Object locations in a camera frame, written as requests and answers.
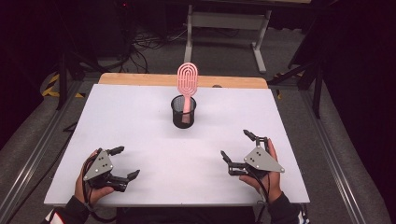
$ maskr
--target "metal frame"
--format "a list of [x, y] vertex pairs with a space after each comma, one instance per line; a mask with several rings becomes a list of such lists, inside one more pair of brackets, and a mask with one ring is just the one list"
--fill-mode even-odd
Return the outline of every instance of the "metal frame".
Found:
[[311, 109], [311, 97], [309, 96], [308, 91], [300, 91], [300, 94], [303, 98], [304, 105], [307, 108], [307, 112], [310, 115], [313, 124], [318, 132], [318, 136], [324, 148], [324, 157], [327, 163], [329, 163], [329, 167], [332, 171], [332, 176], [335, 180], [338, 190], [340, 191], [341, 197], [344, 200], [346, 210], [349, 213], [350, 219], [354, 224], [366, 223], [361, 209], [358, 206], [358, 202], [356, 201], [352, 189], [349, 186], [347, 177], [344, 174], [344, 171], [337, 160], [334, 150], [332, 149], [332, 144], [330, 143], [329, 137], [320, 119], [317, 119], [315, 113]]
[[256, 42], [251, 44], [256, 63], [260, 73], [265, 73], [266, 68], [262, 59], [260, 48], [262, 40], [267, 30], [271, 11], [267, 10], [265, 15], [239, 15], [227, 13], [193, 12], [192, 5], [189, 5], [187, 16], [187, 43], [184, 53], [184, 63], [191, 62], [192, 55], [192, 27], [212, 27], [228, 29], [258, 30], [259, 36]]

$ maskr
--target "pink hairbrush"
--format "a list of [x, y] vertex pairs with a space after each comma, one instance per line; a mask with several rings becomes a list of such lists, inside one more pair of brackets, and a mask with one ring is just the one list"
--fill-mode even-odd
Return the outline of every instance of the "pink hairbrush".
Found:
[[184, 96], [181, 122], [190, 123], [191, 97], [197, 92], [198, 69], [193, 63], [183, 63], [177, 70], [177, 89]]

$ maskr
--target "floor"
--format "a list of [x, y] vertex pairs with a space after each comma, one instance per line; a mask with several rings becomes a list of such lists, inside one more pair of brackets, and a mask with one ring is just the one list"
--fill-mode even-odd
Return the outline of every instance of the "floor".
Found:
[[[199, 67], [201, 75], [264, 77], [270, 80], [275, 74], [289, 70], [287, 65], [304, 35], [298, 30], [267, 31], [262, 44], [266, 74], [258, 72], [249, 46], [255, 38], [254, 32], [196, 29], [192, 62]], [[141, 54], [133, 53], [133, 62], [130, 60], [122, 68], [112, 71], [144, 73], [146, 69], [143, 67], [146, 67], [151, 74], [175, 74], [183, 63], [184, 31], [170, 36], [169, 40], [172, 41], [163, 46], [155, 42], [140, 42], [152, 48], [136, 46]], [[145, 66], [142, 55], [148, 66]], [[100, 62], [102, 66], [112, 63]], [[53, 76], [49, 74], [42, 91]], [[82, 82], [70, 79], [69, 95], [74, 96], [78, 92], [86, 96], [70, 97], [61, 110], [56, 110], [57, 97], [46, 96], [0, 151], [3, 167], [0, 198], [4, 199], [0, 211], [5, 212], [0, 223], [6, 223], [13, 206], [19, 204], [22, 207], [10, 223], [37, 223], [50, 211], [51, 206], [43, 202], [69, 136], [64, 129], [78, 122], [92, 85], [97, 83], [99, 76], [98, 73], [87, 72]], [[298, 91], [296, 80], [297, 77], [290, 78], [277, 86], [270, 86], [270, 89], [310, 197], [309, 219], [312, 223], [390, 223], [383, 200], [361, 164], [326, 86], [322, 89], [320, 119], [316, 119], [310, 108], [314, 87], [309, 91]], [[115, 215], [115, 209], [100, 208], [98, 213], [111, 217]], [[269, 223], [268, 214], [264, 215], [264, 221]], [[87, 223], [98, 222], [89, 218]]]

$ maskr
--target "hand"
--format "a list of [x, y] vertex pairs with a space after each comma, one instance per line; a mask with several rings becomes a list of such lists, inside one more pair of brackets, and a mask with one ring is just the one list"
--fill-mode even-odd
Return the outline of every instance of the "hand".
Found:
[[[269, 147], [270, 155], [277, 161], [276, 152], [271, 139], [268, 139], [268, 147]], [[240, 175], [239, 179], [249, 184], [251, 187], [255, 188], [260, 193], [260, 184], [257, 182], [256, 179], [248, 175]], [[282, 190], [280, 189], [280, 173], [270, 172], [262, 179], [262, 184], [264, 185], [265, 190], [267, 192], [269, 188], [268, 203], [273, 203], [282, 194]]]
[[[90, 157], [96, 155], [97, 151], [95, 150]], [[82, 171], [83, 167], [81, 168], [81, 172], [79, 173], [79, 176], [76, 181], [76, 188], [75, 188], [75, 197], [82, 203], [85, 203], [84, 200], [84, 194], [83, 194], [83, 189], [82, 189]], [[87, 187], [87, 192], [89, 192], [91, 188], [88, 186]], [[95, 205], [99, 199], [105, 197], [107, 194], [110, 194], [113, 192], [114, 189], [111, 187], [104, 187], [101, 189], [92, 189], [92, 194], [90, 198], [90, 204]]]

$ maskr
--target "white table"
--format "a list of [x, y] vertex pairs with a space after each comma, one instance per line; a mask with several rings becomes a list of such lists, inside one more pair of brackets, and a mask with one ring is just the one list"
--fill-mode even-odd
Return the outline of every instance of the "white table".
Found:
[[200, 87], [193, 96], [195, 123], [187, 130], [172, 122], [170, 102], [177, 95], [172, 86], [94, 85], [44, 203], [68, 202], [82, 163], [95, 149], [124, 146], [110, 157], [112, 174], [141, 172], [125, 192], [103, 198], [103, 206], [253, 205], [261, 196], [229, 176], [220, 155], [224, 150], [243, 161], [255, 147], [244, 129], [273, 140], [286, 170], [281, 188], [291, 202], [309, 202], [270, 90]]

